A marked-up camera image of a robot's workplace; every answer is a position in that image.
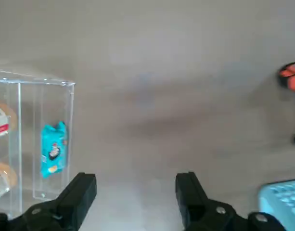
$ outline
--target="acrylic divider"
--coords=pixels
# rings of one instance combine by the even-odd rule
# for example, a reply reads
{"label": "acrylic divider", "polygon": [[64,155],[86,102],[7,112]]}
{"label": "acrylic divider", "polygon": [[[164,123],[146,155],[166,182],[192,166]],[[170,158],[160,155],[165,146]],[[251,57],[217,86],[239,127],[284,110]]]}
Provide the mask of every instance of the acrylic divider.
{"label": "acrylic divider", "polygon": [[[33,197],[52,200],[69,182],[74,84],[37,84],[33,88]],[[62,172],[44,178],[41,173],[41,131],[45,125],[55,126],[59,121],[63,121],[67,127],[66,167]]]}

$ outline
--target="round packaged bread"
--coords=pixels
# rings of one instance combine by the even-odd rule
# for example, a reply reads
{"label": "round packaged bread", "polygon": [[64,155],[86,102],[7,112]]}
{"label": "round packaged bread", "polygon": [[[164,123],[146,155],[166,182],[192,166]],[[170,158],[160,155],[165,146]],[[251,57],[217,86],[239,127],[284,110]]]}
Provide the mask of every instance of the round packaged bread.
{"label": "round packaged bread", "polygon": [[0,109],[9,117],[9,127],[11,130],[17,129],[18,117],[17,114],[5,103],[0,103]]}
{"label": "round packaged bread", "polygon": [[10,185],[10,187],[13,187],[17,184],[18,182],[17,174],[7,164],[0,163],[0,172],[5,173],[5,175],[7,176],[7,182]]}

